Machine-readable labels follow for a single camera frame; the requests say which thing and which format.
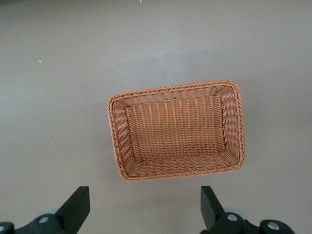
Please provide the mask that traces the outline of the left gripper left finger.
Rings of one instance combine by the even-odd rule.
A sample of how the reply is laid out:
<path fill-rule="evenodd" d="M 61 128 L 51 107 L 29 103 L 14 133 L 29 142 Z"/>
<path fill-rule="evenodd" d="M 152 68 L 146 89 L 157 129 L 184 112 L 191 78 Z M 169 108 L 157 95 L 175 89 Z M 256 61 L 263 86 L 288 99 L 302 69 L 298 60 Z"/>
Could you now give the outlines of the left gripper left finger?
<path fill-rule="evenodd" d="M 77 234 L 89 213 L 89 187 L 80 186 L 53 214 L 42 214 L 18 229 L 0 222 L 0 234 Z"/>

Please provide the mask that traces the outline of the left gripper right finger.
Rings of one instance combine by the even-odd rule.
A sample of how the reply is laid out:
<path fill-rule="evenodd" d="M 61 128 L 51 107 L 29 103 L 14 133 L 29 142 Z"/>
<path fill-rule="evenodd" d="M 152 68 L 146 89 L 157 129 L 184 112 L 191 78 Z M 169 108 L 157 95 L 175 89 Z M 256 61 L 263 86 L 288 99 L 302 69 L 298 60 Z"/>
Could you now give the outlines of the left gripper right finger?
<path fill-rule="evenodd" d="M 284 222 L 265 219 L 255 226 L 241 215 L 227 212 L 210 186 L 202 186 L 200 209 L 206 229 L 200 234 L 294 234 Z"/>

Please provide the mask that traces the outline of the brown wicker basket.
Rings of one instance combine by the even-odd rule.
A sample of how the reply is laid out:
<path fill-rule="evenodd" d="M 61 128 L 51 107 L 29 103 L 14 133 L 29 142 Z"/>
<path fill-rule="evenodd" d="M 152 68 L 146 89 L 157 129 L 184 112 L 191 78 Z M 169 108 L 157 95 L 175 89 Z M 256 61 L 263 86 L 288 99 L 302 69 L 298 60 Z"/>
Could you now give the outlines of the brown wicker basket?
<path fill-rule="evenodd" d="M 115 94 L 107 113 L 126 181 L 228 173 L 246 161 L 241 90 L 232 80 Z"/>

